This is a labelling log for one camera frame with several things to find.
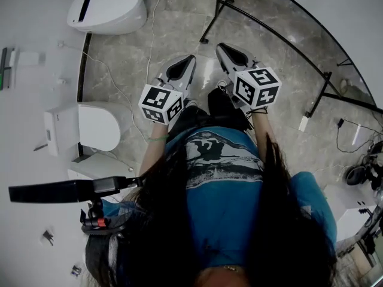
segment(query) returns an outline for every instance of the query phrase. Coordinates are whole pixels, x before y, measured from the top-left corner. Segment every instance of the white toilet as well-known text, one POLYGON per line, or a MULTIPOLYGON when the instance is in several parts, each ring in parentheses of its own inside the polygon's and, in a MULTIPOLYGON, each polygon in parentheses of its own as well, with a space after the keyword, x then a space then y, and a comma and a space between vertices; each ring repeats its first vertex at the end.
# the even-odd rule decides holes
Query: white toilet
POLYGON ((110 102, 70 103, 44 113, 50 154, 58 156, 77 143, 111 151, 133 124, 124 105, 110 102))
POLYGON ((74 0, 67 24, 94 34, 127 34, 141 28, 147 19, 143 0, 74 0))

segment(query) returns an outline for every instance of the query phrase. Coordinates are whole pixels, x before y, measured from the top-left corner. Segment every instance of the white wall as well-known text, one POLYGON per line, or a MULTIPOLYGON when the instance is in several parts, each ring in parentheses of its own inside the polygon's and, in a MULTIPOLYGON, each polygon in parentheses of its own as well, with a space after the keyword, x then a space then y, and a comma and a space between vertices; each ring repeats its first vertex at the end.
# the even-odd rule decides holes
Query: white wall
POLYGON ((0 91, 0 285, 75 286, 69 274, 82 260, 85 244, 79 204, 37 205, 9 202, 8 186, 61 181, 77 156, 70 149, 52 157, 44 142, 44 110, 75 102, 81 54, 58 48, 57 41, 82 48, 84 34, 66 25, 73 0, 0 0, 0 48, 45 54, 45 64, 18 68, 16 87, 0 91), (58 86, 58 78, 68 85, 58 86), (54 246, 39 243, 47 227, 54 246))

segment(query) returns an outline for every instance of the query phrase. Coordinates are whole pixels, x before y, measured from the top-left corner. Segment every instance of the blue t-shirt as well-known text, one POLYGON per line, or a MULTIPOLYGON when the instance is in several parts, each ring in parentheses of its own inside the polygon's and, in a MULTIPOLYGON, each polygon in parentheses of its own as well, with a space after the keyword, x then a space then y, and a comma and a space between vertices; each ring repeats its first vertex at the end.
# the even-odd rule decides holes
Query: blue t-shirt
MULTIPOLYGON (((247 134, 225 127, 189 132, 185 144, 190 171, 187 207, 201 262, 205 267, 243 265, 262 186, 258 149, 247 134)), ((314 176, 300 172, 292 177, 291 187, 335 245, 336 223, 314 176)))

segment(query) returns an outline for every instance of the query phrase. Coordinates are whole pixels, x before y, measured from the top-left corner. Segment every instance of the white cube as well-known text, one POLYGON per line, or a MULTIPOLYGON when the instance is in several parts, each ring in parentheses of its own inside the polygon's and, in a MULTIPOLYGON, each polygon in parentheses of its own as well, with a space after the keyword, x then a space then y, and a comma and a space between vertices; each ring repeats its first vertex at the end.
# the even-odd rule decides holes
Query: white cube
POLYGON ((256 109, 273 104, 281 85, 270 67, 237 71, 233 93, 251 109, 256 109))
POLYGON ((184 107, 183 93, 147 84, 142 91, 138 106, 146 119, 169 124, 184 107))

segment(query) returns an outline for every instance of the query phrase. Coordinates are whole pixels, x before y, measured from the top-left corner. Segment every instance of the metal frame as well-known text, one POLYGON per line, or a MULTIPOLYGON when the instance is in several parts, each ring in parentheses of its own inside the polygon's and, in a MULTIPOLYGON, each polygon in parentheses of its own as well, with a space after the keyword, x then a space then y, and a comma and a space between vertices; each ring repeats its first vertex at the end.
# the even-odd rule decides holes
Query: metal frame
MULTIPOLYGON (((346 54, 346 52, 344 51, 344 49, 341 47, 341 45, 337 42, 337 40, 334 39, 334 37, 330 34, 330 32, 328 32, 328 30, 317 20, 315 19, 309 12, 307 12, 301 5, 299 5, 296 1, 294 0, 290 0, 292 2, 294 2, 296 5, 298 5, 300 8, 302 8, 306 13, 308 13, 332 38, 333 40, 338 44, 338 46, 340 46, 340 48, 343 50, 343 52, 346 54)), ((362 102, 362 101, 359 101, 359 100, 355 100, 355 99, 352 99, 352 98, 348 98, 348 97, 343 97, 339 92, 338 90, 335 88, 335 86, 331 83, 330 81, 330 77, 331 77, 331 72, 322 72, 314 63, 312 60, 310 60, 303 52, 301 52, 297 47, 295 47, 289 40, 287 40, 286 38, 284 38, 281 34, 279 34, 276 30, 272 29, 271 27, 269 27, 266 23, 263 23, 262 21, 260 21, 259 19, 255 18, 254 16, 246 13, 244 10, 232 5, 232 3, 234 3, 234 0, 216 0, 215 2, 215 15, 213 17, 213 19, 211 20, 210 24, 208 25, 208 27, 206 28, 206 30, 204 31, 201 39, 199 40, 201 43, 203 44, 207 44, 209 42, 209 40, 206 38, 208 32, 210 31, 210 29, 212 28, 213 24, 215 23, 216 19, 218 18, 218 16, 220 15, 220 13, 222 12, 222 9, 224 7, 228 7, 228 8, 231 8, 232 10, 238 12, 239 14, 242 14, 246 17, 248 17, 249 19, 251 19, 252 21, 258 23, 260 26, 263 26, 266 30, 268 30, 269 32, 273 33, 275 36, 277 36, 280 40, 282 40, 285 44, 287 44, 290 48, 292 48, 296 53, 298 53, 306 62, 308 62, 314 69, 316 72, 318 72, 318 74, 323 78, 324 80, 324 85, 314 103, 314 105, 312 106, 312 109, 310 111, 306 111, 305 113, 305 116, 308 117, 308 118, 311 118, 312 115, 314 114, 318 104, 320 103, 320 100, 322 99, 322 97, 329 97, 329 98, 332 98, 332 99, 337 99, 337 100, 341 100, 341 101, 344 101, 344 102, 348 102, 348 103, 351 103, 351 104, 354 104, 354 105, 358 105, 358 106, 361 106, 361 107, 364 107, 364 108, 367 108, 367 109, 370 109, 371 111, 375 111, 375 112, 378 112, 380 114, 383 114, 383 109, 380 109, 376 106, 375 104, 375 101, 373 99, 373 97, 371 96, 371 92, 369 91, 370 93, 370 96, 374 102, 374 104, 369 104, 369 103, 366 103, 366 102, 362 102), (327 86, 330 86, 332 88, 332 90, 335 92, 335 94, 332 94, 332 93, 326 93, 325 90, 327 88, 327 86)), ((354 65, 353 62, 351 61, 351 59, 348 57, 346 60, 344 60, 342 63, 340 64, 337 64, 337 66, 347 66, 347 65, 354 65)), ((359 73, 358 69, 355 67, 355 69, 357 70, 359 76, 363 79, 363 77, 361 76, 361 74, 359 73)))

